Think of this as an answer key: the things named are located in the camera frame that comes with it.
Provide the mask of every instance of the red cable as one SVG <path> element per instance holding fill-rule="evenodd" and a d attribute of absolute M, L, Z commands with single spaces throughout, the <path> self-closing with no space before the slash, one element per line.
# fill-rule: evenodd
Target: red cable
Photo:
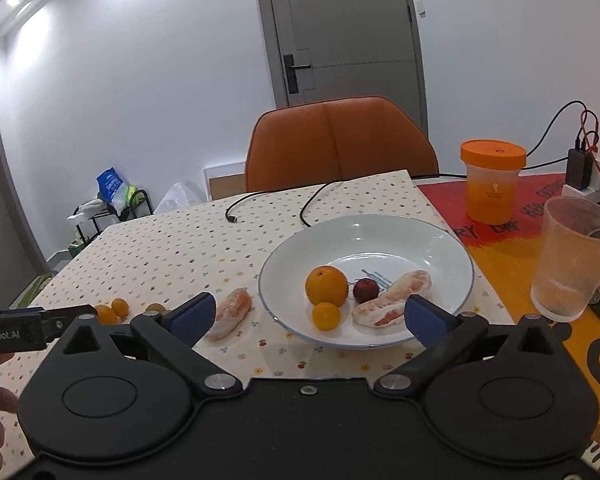
<path fill-rule="evenodd" d="M 593 130 L 593 133 L 594 133 L 593 145 L 589 142 L 589 134 L 591 132 L 587 132 L 587 128 L 586 128 L 587 119 L 589 118 L 589 114 L 593 115 L 596 119 L 596 127 Z M 593 163 L 596 165 L 596 168 L 598 168 L 598 173 L 600 174 L 600 164 L 596 160 L 596 153 L 598 152 L 597 139 L 599 138 L 599 135 L 598 135 L 599 130 L 600 130 L 600 121 L 598 120 L 598 116 L 595 113 L 593 113 L 591 110 L 584 110 L 580 114 L 580 132 L 578 134 L 580 134 L 580 133 L 584 134 L 584 137 L 583 137 L 584 142 L 586 143 L 587 148 L 591 152 L 591 155 L 593 156 Z"/>

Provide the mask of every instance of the plastic bag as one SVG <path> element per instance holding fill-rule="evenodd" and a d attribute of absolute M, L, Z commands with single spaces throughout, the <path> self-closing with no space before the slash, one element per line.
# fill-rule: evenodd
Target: plastic bag
<path fill-rule="evenodd" d="M 167 191 L 164 198 L 160 200 L 154 214 L 166 213 L 167 211 L 174 211 L 176 209 L 186 209 L 201 202 L 200 198 L 187 184 L 176 182 Z"/>
<path fill-rule="evenodd" d="M 109 168 L 97 178 L 102 198 L 111 204 L 118 214 L 126 207 L 129 186 L 120 178 L 116 170 Z"/>

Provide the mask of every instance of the power adapter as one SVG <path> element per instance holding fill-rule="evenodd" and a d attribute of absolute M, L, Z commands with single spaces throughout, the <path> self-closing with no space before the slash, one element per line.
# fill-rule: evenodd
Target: power adapter
<path fill-rule="evenodd" d="M 593 170 L 593 155 L 581 146 L 579 139 L 576 146 L 569 150 L 565 183 L 577 190 L 589 187 L 591 171 Z"/>

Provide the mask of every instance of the blue plastic bag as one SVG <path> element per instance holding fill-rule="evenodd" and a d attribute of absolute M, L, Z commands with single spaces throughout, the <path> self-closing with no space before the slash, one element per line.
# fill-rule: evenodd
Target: blue plastic bag
<path fill-rule="evenodd" d="M 116 212 L 120 214 L 126 207 L 126 192 L 128 185 L 116 173 L 116 170 L 109 168 L 103 171 L 97 178 L 100 194 L 107 204 L 111 204 Z"/>

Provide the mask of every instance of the small orange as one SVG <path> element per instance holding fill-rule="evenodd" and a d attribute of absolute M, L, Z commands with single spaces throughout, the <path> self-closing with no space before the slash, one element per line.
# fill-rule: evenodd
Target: small orange
<path fill-rule="evenodd" d="M 160 303 L 152 303 L 146 308 L 145 311 L 149 312 L 150 310 L 155 310 L 156 312 L 164 312 L 165 308 Z"/>
<path fill-rule="evenodd" d="M 118 317 L 126 317 L 129 315 L 129 304 L 122 298 L 116 298 L 111 302 L 111 308 Z"/>
<path fill-rule="evenodd" d="M 311 319 L 318 330 L 333 330 L 340 324 L 340 309 L 323 301 L 314 306 Z"/>
<path fill-rule="evenodd" d="M 326 301 L 342 306 L 349 295 L 349 282 L 341 270 L 321 266 L 309 273 L 304 282 L 304 291 L 314 305 Z"/>
<path fill-rule="evenodd" d="M 110 306 L 107 305 L 96 305 L 96 312 L 98 313 L 98 319 L 103 325 L 117 325 L 118 316 Z"/>

